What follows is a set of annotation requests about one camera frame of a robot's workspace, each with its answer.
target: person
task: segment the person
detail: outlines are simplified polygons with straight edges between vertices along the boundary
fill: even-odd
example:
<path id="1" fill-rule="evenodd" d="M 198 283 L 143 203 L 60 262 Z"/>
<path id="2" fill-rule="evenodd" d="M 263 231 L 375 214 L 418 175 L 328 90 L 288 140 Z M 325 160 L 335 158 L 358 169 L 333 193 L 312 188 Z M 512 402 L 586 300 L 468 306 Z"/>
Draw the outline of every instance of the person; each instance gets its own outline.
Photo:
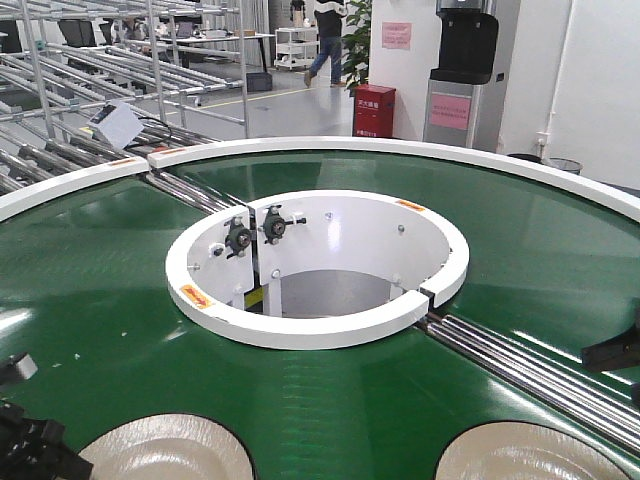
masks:
<path id="1" fill-rule="evenodd" d="M 304 74 L 304 83 L 309 88 L 311 80 L 318 75 L 327 58 L 331 57 L 331 86 L 344 87 L 342 81 L 342 19 L 347 16 L 344 0 L 315 0 L 313 14 L 318 24 L 320 51 L 309 70 Z"/>
<path id="2" fill-rule="evenodd" d="M 122 22 L 111 24 L 111 41 L 114 45 L 124 43 L 125 40 L 146 40 L 149 38 L 149 29 L 143 19 L 127 17 Z M 149 47 L 129 45 L 134 52 L 148 53 Z"/>

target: white plate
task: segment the white plate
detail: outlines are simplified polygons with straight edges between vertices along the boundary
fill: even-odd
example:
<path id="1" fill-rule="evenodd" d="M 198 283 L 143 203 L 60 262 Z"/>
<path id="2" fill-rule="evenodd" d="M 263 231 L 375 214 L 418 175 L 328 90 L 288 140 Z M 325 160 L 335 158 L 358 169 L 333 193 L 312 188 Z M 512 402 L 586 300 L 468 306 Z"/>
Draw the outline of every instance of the white plate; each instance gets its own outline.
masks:
<path id="1" fill-rule="evenodd" d="M 251 460 L 222 425 L 195 415 L 167 414 L 122 425 L 80 456 L 92 480 L 253 480 Z"/>
<path id="2" fill-rule="evenodd" d="M 519 422 L 481 425 L 447 447 L 436 480 L 629 480 L 590 446 L 564 433 Z"/>

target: pink sign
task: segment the pink sign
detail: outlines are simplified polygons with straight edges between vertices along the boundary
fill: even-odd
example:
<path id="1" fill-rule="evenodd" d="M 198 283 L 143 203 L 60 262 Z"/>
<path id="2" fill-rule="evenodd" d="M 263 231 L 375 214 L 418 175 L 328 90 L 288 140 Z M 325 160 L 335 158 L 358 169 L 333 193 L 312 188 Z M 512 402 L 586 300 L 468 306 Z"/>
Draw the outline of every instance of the pink sign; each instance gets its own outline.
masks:
<path id="1" fill-rule="evenodd" d="M 411 24 L 382 22 L 382 48 L 409 50 L 411 47 Z"/>
<path id="2" fill-rule="evenodd" d="M 431 95 L 429 123 L 440 127 L 466 130 L 469 125 L 471 98 L 434 93 Z"/>

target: circular conveyor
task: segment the circular conveyor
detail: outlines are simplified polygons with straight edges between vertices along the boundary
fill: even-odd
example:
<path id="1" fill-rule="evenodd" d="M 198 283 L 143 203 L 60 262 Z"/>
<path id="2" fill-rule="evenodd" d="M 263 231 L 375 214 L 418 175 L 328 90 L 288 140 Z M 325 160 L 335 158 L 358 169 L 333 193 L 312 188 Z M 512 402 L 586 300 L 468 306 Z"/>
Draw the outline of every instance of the circular conveyor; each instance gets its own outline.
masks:
<path id="1" fill-rule="evenodd" d="M 72 448 L 142 417 L 188 413 L 228 427 L 264 480 L 428 479 L 465 431 L 516 421 L 569 435 L 640 478 L 630 398 L 640 369 L 592 373 L 580 363 L 582 348 L 627 330 L 640 306 L 637 199 L 514 159 L 407 142 L 267 139 L 152 155 L 154 167 L 244 202 L 318 189 L 407 199 L 466 238 L 466 280 L 432 312 L 435 330 L 279 351 L 220 337 L 174 304 L 167 252 L 206 214 L 142 182 L 134 174 L 148 166 L 133 163 L 125 176 L 37 197 L 0 223 L 0 352 L 28 351 L 39 366 L 3 393 L 32 417 L 65 424 Z M 0 197 L 0 211 L 21 210 L 7 207 L 16 194 Z M 589 402 L 604 399 L 613 409 L 594 411 L 610 415 L 586 421 L 492 368 L 515 365 L 510 353 L 492 363 L 447 341 L 470 328 L 494 342 L 483 343 L 489 350 L 524 352 Z"/>

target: potted plant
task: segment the potted plant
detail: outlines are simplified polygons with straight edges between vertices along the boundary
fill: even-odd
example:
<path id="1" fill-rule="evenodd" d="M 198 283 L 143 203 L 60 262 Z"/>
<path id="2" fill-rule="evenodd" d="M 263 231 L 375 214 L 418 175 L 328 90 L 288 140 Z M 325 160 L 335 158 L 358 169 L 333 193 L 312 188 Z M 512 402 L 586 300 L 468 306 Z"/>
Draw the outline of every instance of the potted plant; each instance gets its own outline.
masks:
<path id="1" fill-rule="evenodd" d="M 342 70 L 347 76 L 347 88 L 351 92 L 355 87 L 369 80 L 372 1 L 351 0 L 349 2 L 347 26 L 355 27 L 355 30 L 343 37 L 347 53 Z"/>

